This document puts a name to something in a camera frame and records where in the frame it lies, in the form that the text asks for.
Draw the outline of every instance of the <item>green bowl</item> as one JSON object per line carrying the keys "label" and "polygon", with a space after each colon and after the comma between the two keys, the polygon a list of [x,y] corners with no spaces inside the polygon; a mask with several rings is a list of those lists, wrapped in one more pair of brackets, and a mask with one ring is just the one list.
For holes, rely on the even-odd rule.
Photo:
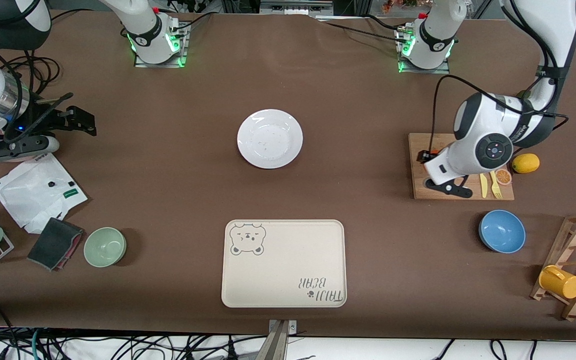
{"label": "green bowl", "polygon": [[86,261],[96,268],[115,264],[125,253],[126,239],[119,230],[112,227],[102,227],[93,231],[84,245]]}

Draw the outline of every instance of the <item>teal cable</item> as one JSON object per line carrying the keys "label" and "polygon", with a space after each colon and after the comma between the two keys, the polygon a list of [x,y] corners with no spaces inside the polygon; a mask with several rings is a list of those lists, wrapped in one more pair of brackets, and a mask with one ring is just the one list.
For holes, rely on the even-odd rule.
{"label": "teal cable", "polygon": [[32,334],[32,356],[34,360],[39,360],[39,356],[37,356],[37,334],[39,334],[39,329]]}

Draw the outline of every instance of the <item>white plate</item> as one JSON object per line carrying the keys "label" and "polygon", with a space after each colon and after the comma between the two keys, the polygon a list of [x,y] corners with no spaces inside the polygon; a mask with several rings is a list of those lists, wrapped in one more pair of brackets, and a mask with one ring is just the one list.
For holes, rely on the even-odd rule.
{"label": "white plate", "polygon": [[237,146],[250,164],[277,169],[292,162],[302,149],[304,134],[288,112],[266,109],[247,117],[239,127]]}
{"label": "white plate", "polygon": [[221,301],[229,308],[338,308],[346,302],[344,226],[334,219],[226,225]]}

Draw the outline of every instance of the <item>blue bowl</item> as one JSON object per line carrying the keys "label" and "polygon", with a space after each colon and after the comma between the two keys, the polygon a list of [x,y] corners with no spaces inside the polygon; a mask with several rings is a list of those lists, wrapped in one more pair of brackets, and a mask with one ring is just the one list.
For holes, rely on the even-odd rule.
{"label": "blue bowl", "polygon": [[512,254],[526,242],[524,224],[506,210],[492,210],[479,224],[479,237],[491,250]]}

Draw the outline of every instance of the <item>white tray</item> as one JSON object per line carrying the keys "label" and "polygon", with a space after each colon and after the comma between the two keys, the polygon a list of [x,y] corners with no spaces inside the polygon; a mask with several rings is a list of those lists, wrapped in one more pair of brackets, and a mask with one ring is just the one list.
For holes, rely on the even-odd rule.
{"label": "white tray", "polygon": [[229,308],[342,306],[346,302],[344,226],[335,219],[229,222],[221,301]]}

